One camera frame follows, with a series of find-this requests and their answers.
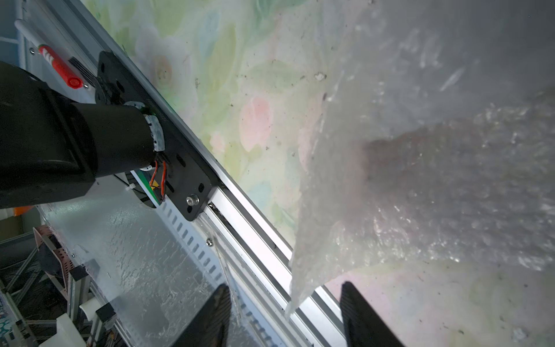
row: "transparent acrylic panel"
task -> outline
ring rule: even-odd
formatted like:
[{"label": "transparent acrylic panel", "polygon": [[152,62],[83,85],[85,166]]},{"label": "transparent acrylic panel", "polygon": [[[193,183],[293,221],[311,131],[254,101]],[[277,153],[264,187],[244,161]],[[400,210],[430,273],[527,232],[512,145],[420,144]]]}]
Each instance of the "transparent acrylic panel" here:
[{"label": "transparent acrylic panel", "polygon": [[[87,267],[112,303],[136,347],[169,346],[218,284],[193,261],[158,211],[114,177],[98,179],[84,197],[41,210],[68,254]],[[249,328],[238,322],[232,316],[228,345],[258,346]]]},{"label": "transparent acrylic panel", "polygon": [[[310,136],[313,129],[320,126],[319,119],[325,113],[326,105],[332,104],[341,114],[341,107],[334,104],[338,95],[350,95],[345,104],[349,104],[350,111],[360,112],[353,114],[360,116],[361,121],[371,118],[369,109],[374,106],[368,107],[367,104],[382,103],[377,109],[387,115],[383,119],[384,126],[375,127],[372,134],[387,137],[420,126],[420,119],[416,117],[403,122],[400,116],[405,112],[418,110],[420,115],[429,115],[430,118],[424,119],[426,124],[439,121],[434,118],[443,116],[427,114],[427,109],[418,103],[427,95],[427,90],[419,88],[423,79],[433,86],[435,100],[445,101],[438,105],[445,106],[451,116],[454,109],[464,108],[469,114],[483,109],[483,105],[474,103],[473,98],[457,97],[461,88],[470,90],[472,95],[483,95],[480,102],[489,105],[493,100],[498,101],[500,95],[508,98],[522,96],[519,88],[511,89],[512,86],[529,86],[529,83],[509,81],[502,84],[506,89],[490,88],[490,84],[474,79],[472,88],[469,88],[467,78],[472,74],[481,76],[484,71],[492,72],[494,77],[488,82],[506,82],[499,78],[503,77],[502,73],[499,74],[500,68],[505,66],[497,64],[495,59],[490,59],[489,65],[481,66],[480,59],[475,58],[482,53],[487,60],[491,55],[481,51],[483,46],[480,45],[471,47],[472,54],[458,54],[455,52],[457,47],[453,46],[451,48],[455,51],[450,53],[453,59],[441,64],[438,59],[440,46],[449,44],[449,41],[437,39],[453,32],[440,29],[435,36],[425,30],[433,21],[422,21],[423,30],[420,31],[415,24],[416,19],[425,19],[421,14],[426,11],[444,11],[452,18],[441,23],[449,27],[450,23],[455,23],[454,19],[463,17],[461,11],[468,14],[469,9],[473,10],[471,4],[478,1],[83,2],[291,245],[295,244],[301,180],[305,178],[307,160],[311,155]],[[499,1],[482,3],[492,14],[518,8],[500,6],[502,2]],[[533,10],[533,4],[538,2],[518,3],[522,10],[517,12],[522,16],[513,24],[534,27],[528,23],[540,23],[538,16],[544,18],[551,13],[539,11],[540,7]],[[342,58],[352,58],[342,51],[342,44],[352,44],[361,38],[367,42],[372,34],[387,24],[395,24],[384,24],[384,19],[387,22],[384,17],[369,20],[372,26],[360,20],[361,16],[368,19],[368,11],[381,4],[388,4],[388,10],[406,15],[398,18],[398,27],[392,25],[389,33],[393,39],[386,38],[375,46],[359,46],[355,59],[342,62]],[[527,14],[529,10],[533,10],[531,17]],[[458,32],[491,39],[492,43],[485,45],[486,48],[495,48],[498,43],[494,40],[495,35],[485,34],[488,27],[496,29],[496,33],[509,33],[503,30],[509,24],[504,21],[483,21],[480,24]],[[520,39],[521,35],[517,32],[513,37]],[[535,39],[531,40],[531,44],[534,42],[537,43]],[[380,81],[381,73],[373,76],[372,83],[366,82],[365,78],[370,75],[368,71],[383,65],[372,65],[373,61],[364,60],[365,49],[382,58],[391,53],[392,61],[398,62],[397,70],[391,69],[396,72],[390,76],[393,83],[384,86]],[[553,45],[546,44],[542,57],[552,57],[552,52]],[[520,58],[526,55],[502,53],[495,57]],[[344,74],[341,73],[341,64],[346,66]],[[536,72],[521,77],[535,81],[540,75],[540,79],[550,79],[553,74],[536,68],[540,66],[533,57],[518,64],[521,68],[534,67]],[[366,70],[363,75],[360,74],[361,67]],[[364,93],[357,100],[360,90]],[[383,104],[384,100],[394,102]],[[450,106],[453,101],[456,101],[457,108]],[[394,331],[413,341],[425,331],[429,340],[422,341],[428,345],[506,345],[507,341],[511,343],[515,329],[517,342],[513,343],[517,344],[522,336],[518,333],[519,328],[533,334],[539,342],[548,341],[547,338],[553,335],[555,323],[553,315],[548,314],[553,312],[552,303],[555,302],[552,271],[538,274],[503,265],[499,271],[497,265],[479,268],[473,264],[427,265],[407,262],[400,270],[397,265],[375,265],[348,273],[335,280],[330,288],[338,295],[343,280],[353,281]],[[430,273],[433,273],[434,280],[423,276]],[[516,308],[513,306],[515,297],[518,299]],[[542,315],[536,316],[537,320],[524,324],[523,321],[533,315],[526,311],[529,307],[544,307],[544,310]],[[462,318],[454,319],[460,312],[463,312]],[[423,328],[420,316],[432,316],[433,323],[422,318],[423,324],[429,324]]]}]

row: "black bracket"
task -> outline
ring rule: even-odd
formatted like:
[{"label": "black bracket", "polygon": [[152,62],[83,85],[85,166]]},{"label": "black bracket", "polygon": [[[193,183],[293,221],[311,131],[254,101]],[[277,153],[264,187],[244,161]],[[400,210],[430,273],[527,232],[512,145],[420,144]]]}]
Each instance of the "black bracket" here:
[{"label": "black bracket", "polygon": [[[220,183],[212,167],[113,53],[100,53],[97,76],[97,104],[121,105],[139,101],[145,104],[150,114],[158,117],[164,131],[165,159],[169,164],[166,195],[187,220],[194,220]],[[192,195],[196,195],[199,202],[189,206],[186,199]]]},{"label": "black bracket", "polygon": [[227,346],[231,294],[220,284],[171,347]]}]

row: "black mounting plate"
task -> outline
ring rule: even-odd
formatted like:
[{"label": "black mounting plate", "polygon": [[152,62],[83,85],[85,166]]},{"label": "black mounting plate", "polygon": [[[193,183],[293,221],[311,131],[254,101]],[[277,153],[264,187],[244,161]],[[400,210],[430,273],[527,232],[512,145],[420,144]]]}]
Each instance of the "black mounting plate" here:
[{"label": "black mounting plate", "polygon": [[[166,195],[187,220],[194,220],[204,210],[220,180],[212,167],[112,52],[101,52],[98,57],[95,98],[97,104],[121,105],[129,101],[139,101],[148,107],[150,114],[158,117],[164,131],[164,154],[169,163]],[[192,194],[199,198],[199,203],[188,206],[186,198]]]}]

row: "red marker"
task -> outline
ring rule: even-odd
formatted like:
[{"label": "red marker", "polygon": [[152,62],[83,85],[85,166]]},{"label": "red marker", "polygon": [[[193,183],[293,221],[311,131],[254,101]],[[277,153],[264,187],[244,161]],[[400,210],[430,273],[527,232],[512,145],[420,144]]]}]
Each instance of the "red marker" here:
[{"label": "red marker", "polygon": [[64,60],[60,58],[59,55],[54,52],[54,50],[45,44],[38,47],[38,51],[42,54],[44,59],[56,70],[56,72],[62,77],[64,82],[72,87],[73,89],[78,89],[83,86],[83,81],[75,75],[75,73],[69,68],[69,66],[64,63]]},{"label": "red marker", "polygon": [[73,89],[83,86],[83,81],[70,69],[63,59],[52,49],[52,47],[44,44],[44,39],[35,31],[29,23],[22,19],[15,21],[16,28],[33,43],[42,54],[44,59],[50,64],[54,70],[62,77],[64,82]]}]

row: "wire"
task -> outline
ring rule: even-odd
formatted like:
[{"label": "wire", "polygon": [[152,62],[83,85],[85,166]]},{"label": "wire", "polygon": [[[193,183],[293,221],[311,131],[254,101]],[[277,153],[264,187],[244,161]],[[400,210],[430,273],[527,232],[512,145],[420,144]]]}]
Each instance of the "wire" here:
[{"label": "wire", "polygon": [[150,179],[150,182],[148,183],[148,185],[154,189],[154,187],[152,187],[152,184],[154,183],[154,178],[156,177],[156,173],[158,172],[158,161],[155,160],[154,161],[155,167],[154,167],[154,173],[152,174],[152,178]]},{"label": "wire", "polygon": [[162,171],[162,182],[160,183],[160,190],[162,193],[162,201],[164,200],[164,196],[165,196],[165,191],[166,191],[166,161],[164,160],[162,162],[163,166],[164,166],[164,170]]},{"label": "wire", "polygon": [[[116,177],[120,182],[122,182],[122,183],[125,184],[126,186],[129,186],[129,183],[127,183],[126,181],[122,180],[122,179],[119,178],[117,175],[114,175],[114,177]],[[132,188],[132,189],[133,189],[134,192],[137,192],[137,193],[141,193],[141,194],[146,195],[145,192],[141,192],[140,190],[136,190],[135,188]]]}]

